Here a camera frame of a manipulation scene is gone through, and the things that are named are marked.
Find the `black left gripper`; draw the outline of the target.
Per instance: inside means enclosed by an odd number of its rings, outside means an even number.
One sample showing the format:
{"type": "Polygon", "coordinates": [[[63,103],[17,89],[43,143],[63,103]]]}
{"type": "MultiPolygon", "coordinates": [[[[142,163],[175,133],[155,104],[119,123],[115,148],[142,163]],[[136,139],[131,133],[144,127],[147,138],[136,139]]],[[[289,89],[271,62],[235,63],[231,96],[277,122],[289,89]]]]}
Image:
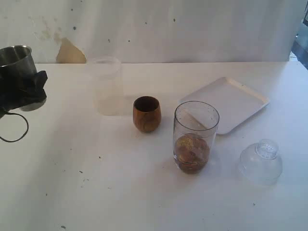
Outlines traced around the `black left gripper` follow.
{"type": "Polygon", "coordinates": [[[0,117],[20,107],[42,107],[47,100],[45,70],[31,72],[18,66],[0,67],[0,117]]]}

